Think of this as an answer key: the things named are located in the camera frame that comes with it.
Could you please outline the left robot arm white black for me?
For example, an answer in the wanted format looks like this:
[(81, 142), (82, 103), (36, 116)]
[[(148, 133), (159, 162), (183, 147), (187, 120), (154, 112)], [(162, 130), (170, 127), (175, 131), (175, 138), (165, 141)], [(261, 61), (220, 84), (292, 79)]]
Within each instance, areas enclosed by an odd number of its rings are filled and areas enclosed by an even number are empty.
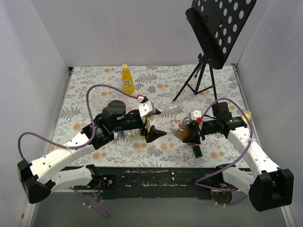
[(18, 177), (29, 203), (35, 204), (47, 198), (52, 191), (72, 186), (88, 186), (96, 189), (101, 178), (91, 167), (76, 170), (64, 168), (80, 157), (92, 153), (115, 139), (120, 131), (140, 129), (147, 143), (153, 142), (166, 132), (149, 126), (147, 119), (161, 112), (151, 101), (138, 103), (138, 108), (126, 111), (120, 100), (111, 101), (93, 122), (84, 127), (64, 145), (35, 160), (25, 158), (18, 162)]

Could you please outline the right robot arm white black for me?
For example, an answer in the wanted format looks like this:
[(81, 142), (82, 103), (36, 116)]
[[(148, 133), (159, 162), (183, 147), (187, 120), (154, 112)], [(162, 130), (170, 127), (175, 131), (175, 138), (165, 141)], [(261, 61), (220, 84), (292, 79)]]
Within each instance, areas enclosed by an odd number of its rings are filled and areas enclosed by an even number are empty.
[(185, 143), (199, 145), (207, 135), (220, 133), (233, 144), (240, 156), (230, 164), (216, 167), (216, 171), (197, 179), (199, 187), (229, 192), (233, 186), (245, 193), (257, 211), (290, 205), (293, 198), (294, 175), (272, 161), (253, 138), (253, 127), (248, 117), (233, 117), (225, 99), (214, 101), (208, 107), (214, 119), (204, 121), (199, 110), (185, 118), (186, 126), (194, 134)]

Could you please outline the brown tea bottle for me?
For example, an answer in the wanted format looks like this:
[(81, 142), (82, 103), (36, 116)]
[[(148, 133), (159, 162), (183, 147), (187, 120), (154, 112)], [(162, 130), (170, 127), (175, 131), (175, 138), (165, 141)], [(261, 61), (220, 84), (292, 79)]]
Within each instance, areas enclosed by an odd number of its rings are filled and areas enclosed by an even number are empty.
[(179, 129), (177, 131), (172, 131), (172, 133), (174, 134), (174, 136), (179, 139), (180, 141), (182, 141), (183, 139), (185, 139), (187, 136), (189, 136), (191, 134), (191, 130), (189, 128), (187, 128), (185, 126), (185, 124), (179, 124)]

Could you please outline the white tea bottle cap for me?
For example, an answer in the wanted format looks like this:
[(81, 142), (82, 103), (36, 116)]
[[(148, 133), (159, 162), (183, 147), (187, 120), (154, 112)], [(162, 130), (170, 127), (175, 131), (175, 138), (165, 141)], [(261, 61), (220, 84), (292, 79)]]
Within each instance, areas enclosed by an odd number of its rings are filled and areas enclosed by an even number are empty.
[(172, 131), (177, 131), (179, 129), (179, 125), (177, 123), (172, 123), (170, 129)]

